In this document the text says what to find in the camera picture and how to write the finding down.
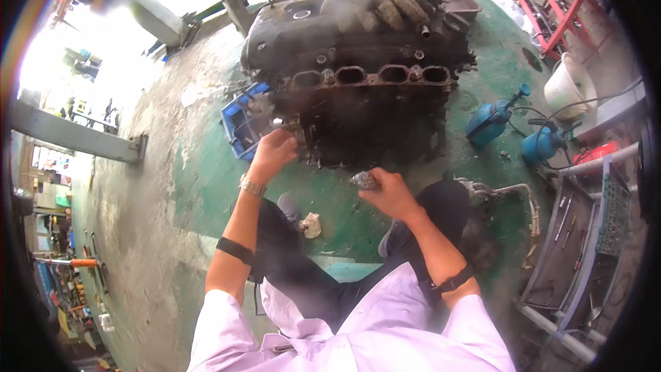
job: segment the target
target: hand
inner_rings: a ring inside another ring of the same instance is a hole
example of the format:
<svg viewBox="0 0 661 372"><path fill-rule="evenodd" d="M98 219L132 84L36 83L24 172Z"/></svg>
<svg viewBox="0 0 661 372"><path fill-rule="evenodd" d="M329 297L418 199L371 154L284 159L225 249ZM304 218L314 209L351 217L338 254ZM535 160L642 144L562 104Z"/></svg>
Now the hand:
<svg viewBox="0 0 661 372"><path fill-rule="evenodd" d="M389 173L376 167L368 171L381 185L380 192L361 190L358 195L372 203L377 209L388 214L393 219L407 221L415 218L424 209L415 201L404 179L398 173Z"/></svg>
<svg viewBox="0 0 661 372"><path fill-rule="evenodd" d="M255 184L266 186L286 162L296 158L296 138L284 129L276 129L259 140L246 177Z"/></svg>

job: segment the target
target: wristwatch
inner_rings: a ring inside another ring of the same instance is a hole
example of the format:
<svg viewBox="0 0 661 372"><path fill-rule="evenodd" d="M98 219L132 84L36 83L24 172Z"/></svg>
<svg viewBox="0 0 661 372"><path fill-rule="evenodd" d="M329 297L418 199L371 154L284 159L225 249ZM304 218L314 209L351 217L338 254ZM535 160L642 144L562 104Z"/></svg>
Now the wristwatch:
<svg viewBox="0 0 661 372"><path fill-rule="evenodd" d="M255 184L251 180L246 178L246 175L242 175L239 180L239 188L247 191L250 194L256 195L257 197L262 197L266 193L266 186L260 186Z"/></svg>

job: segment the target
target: blue pump sprayer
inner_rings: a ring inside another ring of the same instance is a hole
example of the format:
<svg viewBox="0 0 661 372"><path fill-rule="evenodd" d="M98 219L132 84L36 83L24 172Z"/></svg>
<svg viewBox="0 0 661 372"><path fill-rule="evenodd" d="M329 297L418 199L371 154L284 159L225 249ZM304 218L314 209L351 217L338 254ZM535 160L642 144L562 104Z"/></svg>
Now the blue pump sprayer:
<svg viewBox="0 0 661 372"><path fill-rule="evenodd" d="M507 121L512 116L512 106L522 96L530 95L530 87L519 85L519 92L509 101L499 100L496 103L485 103L468 120L466 137L475 145L486 145L497 138L503 131Z"/></svg>
<svg viewBox="0 0 661 372"><path fill-rule="evenodd" d="M530 165L537 165L542 161L552 158L558 148L567 149L565 136L569 131L583 124L583 121L575 123L571 128L563 131L553 121L544 118L533 118L528 120L530 125L543 126L542 129L525 137L521 144L521 156Z"/></svg>

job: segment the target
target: black strap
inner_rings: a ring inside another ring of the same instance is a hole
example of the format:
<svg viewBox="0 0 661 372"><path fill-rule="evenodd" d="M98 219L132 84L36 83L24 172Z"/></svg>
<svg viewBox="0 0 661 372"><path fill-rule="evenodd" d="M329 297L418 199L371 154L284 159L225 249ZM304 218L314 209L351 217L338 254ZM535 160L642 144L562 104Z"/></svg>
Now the black strap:
<svg viewBox="0 0 661 372"><path fill-rule="evenodd" d="M468 279L473 277L473 268L471 267L470 264L467 264L465 268L463 268L457 276L450 277L448 280L445 280L441 285L434 285L432 283L432 290L433 291L439 291L440 293L445 293L448 291L455 291L457 288L464 283Z"/></svg>
<svg viewBox="0 0 661 372"><path fill-rule="evenodd" d="M241 244L233 242L225 237L220 237L218 244L216 244L218 250L222 250L227 254L231 254L240 261L243 261L248 266L252 266L254 260L254 254L250 249L243 247Z"/></svg>

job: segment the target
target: shoe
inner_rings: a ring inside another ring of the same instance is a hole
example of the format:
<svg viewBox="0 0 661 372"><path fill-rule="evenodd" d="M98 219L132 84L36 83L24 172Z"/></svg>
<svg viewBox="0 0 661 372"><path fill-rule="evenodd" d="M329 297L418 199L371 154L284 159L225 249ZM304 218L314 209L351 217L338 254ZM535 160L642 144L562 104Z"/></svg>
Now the shoe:
<svg viewBox="0 0 661 372"><path fill-rule="evenodd" d="M295 226L298 226L298 220L301 219L301 213L299 213L296 209L296 205L294 204L292 196L289 193L280 195L280 198L277 199L277 206L285 214L287 221Z"/></svg>
<svg viewBox="0 0 661 372"><path fill-rule="evenodd" d="M377 252L379 252L379 256L381 256L384 259L387 259L390 256L389 253L388 253L388 237L390 237L390 234L395 229L395 227L397 227L400 224L401 224L401 220L392 219L392 223L390 224L390 228L388 229L388 231L385 233L384 237L379 242L379 247L377 248Z"/></svg>

